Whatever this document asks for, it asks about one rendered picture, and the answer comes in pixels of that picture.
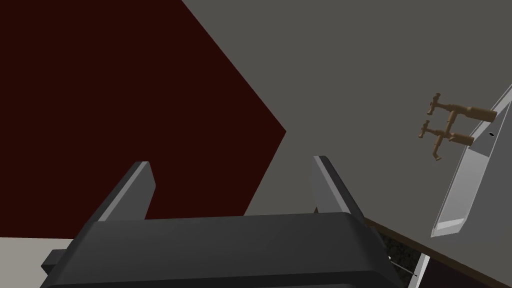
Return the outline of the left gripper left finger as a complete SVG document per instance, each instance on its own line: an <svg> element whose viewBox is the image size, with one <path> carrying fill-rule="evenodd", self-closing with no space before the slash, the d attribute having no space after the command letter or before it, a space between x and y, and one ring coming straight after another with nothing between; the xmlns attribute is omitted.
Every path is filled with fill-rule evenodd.
<svg viewBox="0 0 512 288"><path fill-rule="evenodd" d="M106 201L98 221L145 220L155 189L151 164L148 161L135 163L120 181L120 188Z"/></svg>

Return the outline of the grey metal sink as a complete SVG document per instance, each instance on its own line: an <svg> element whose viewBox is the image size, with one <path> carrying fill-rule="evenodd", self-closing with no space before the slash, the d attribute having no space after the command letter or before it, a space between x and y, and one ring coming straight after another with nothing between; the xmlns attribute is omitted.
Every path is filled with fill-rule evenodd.
<svg viewBox="0 0 512 288"><path fill-rule="evenodd" d="M474 137L474 142L471 146L463 145L464 151L437 215L431 237L458 233L467 221L511 103L512 84L491 109L497 112L495 121L479 121L469 134Z"/></svg>

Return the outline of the brass faucet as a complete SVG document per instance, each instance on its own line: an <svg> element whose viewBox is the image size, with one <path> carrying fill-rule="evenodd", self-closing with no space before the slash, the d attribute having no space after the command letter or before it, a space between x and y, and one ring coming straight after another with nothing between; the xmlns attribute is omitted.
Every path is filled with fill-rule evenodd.
<svg viewBox="0 0 512 288"><path fill-rule="evenodd" d="M429 128L429 120L426 120L420 129L419 138L422 139L425 134L430 133L436 136L436 141L434 143L434 147L432 150L432 156L436 161L441 160L442 158L438 155L438 149L441 146L444 139L447 139L449 142L454 142L457 144L461 144L467 147L470 147L475 138L466 134L458 134L452 131L452 126L455 123L457 117L459 115L463 115L470 119L475 119L478 121L493 123L498 115L496 111L474 107L474 106L462 106L457 104L442 104L439 102L441 97L440 93L436 93L432 101L430 102L429 109L427 111L428 116L432 116L436 108L441 108L449 112L448 120L446 121L445 128L442 129L430 129Z"/></svg>

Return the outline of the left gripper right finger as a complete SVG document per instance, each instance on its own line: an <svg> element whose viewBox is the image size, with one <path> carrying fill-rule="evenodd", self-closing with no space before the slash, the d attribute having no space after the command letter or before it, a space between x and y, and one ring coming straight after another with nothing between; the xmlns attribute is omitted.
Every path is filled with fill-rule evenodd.
<svg viewBox="0 0 512 288"><path fill-rule="evenodd" d="M312 194L319 213L349 213L358 221L364 215L330 160L324 155L312 160Z"/></svg>

